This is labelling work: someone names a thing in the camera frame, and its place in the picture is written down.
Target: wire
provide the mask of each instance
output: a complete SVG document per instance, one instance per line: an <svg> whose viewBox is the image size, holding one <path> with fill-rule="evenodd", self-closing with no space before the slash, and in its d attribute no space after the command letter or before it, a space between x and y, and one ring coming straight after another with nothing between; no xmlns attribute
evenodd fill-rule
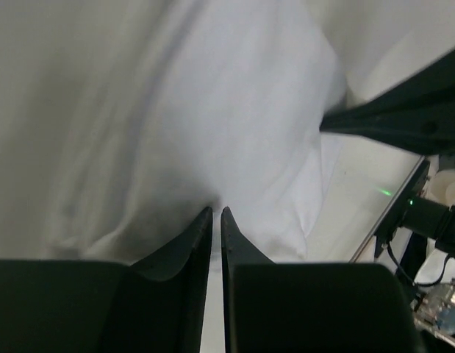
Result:
<svg viewBox="0 0 455 353"><path fill-rule="evenodd" d="M398 270L404 275L404 277L410 281L412 286L414 287L421 287L421 288L429 288L429 287L434 287L435 285L439 285L441 281L443 280L443 277L445 275L446 271L446 265L448 264L448 261L451 259L451 255L447 254L445 258L445 262L443 263L443 270L441 271L441 275L438 277L438 279L434 282L430 283L416 283L413 278L411 278L407 272L405 272L404 268L402 265L399 263L397 258L394 255L394 252L392 251L392 247L390 246L390 243L387 243L387 253L389 254L390 259L397 265Z"/></svg>

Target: white cloth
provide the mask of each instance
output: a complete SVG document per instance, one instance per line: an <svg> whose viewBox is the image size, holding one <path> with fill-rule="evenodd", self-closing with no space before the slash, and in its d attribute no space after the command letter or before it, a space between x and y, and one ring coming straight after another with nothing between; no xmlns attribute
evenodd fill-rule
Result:
<svg viewBox="0 0 455 353"><path fill-rule="evenodd" d="M0 68L0 256L130 263L209 204L306 258L345 80L302 1L6 1Z"/></svg>

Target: cable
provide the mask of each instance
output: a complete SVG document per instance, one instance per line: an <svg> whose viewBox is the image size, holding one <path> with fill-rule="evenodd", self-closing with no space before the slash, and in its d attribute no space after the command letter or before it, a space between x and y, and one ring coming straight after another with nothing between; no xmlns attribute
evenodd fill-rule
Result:
<svg viewBox="0 0 455 353"><path fill-rule="evenodd" d="M445 275L446 271L446 265L448 264L448 261L451 259L451 255L447 254L445 258L445 262L443 263L443 270L441 271L441 275L438 277L438 279L434 282L430 283L416 283L413 278L411 278L404 270L402 265L399 263L397 258L394 255L394 252L392 251L392 247L390 246L390 243L387 243L387 253L389 254L390 259L397 265L398 270L404 275L406 279L410 281L412 286L414 287L421 287L421 288L429 288L429 287L434 287L435 285L439 285L441 281L443 280L443 277Z"/></svg>

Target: black cable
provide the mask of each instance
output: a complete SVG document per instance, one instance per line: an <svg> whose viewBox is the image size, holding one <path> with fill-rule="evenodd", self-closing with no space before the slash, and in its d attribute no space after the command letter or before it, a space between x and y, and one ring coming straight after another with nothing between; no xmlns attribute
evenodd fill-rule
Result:
<svg viewBox="0 0 455 353"><path fill-rule="evenodd" d="M443 280L443 277L445 275L446 271L446 265L448 264L448 261L451 259L451 255L447 254L445 258L445 262L443 263L443 270L441 271L441 275L438 277L438 279L434 282L430 283L416 283L413 278L411 278L404 270L404 268L401 266L399 261L394 255L394 252L392 251L392 247L390 246L390 243L387 244L387 253L389 254L390 259L397 265L398 270L404 275L405 278L407 278L410 281L410 284L415 287L422 287L422 288L428 288L428 287L434 287L435 285L439 285L441 281Z"/></svg>

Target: green light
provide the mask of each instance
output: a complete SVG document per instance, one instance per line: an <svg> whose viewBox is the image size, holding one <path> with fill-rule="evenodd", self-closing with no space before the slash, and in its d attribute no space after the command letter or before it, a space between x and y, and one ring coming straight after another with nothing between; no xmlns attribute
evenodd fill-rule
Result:
<svg viewBox="0 0 455 353"><path fill-rule="evenodd" d="M390 191L384 190L384 189L379 189L385 196L392 196L392 193Z"/></svg>

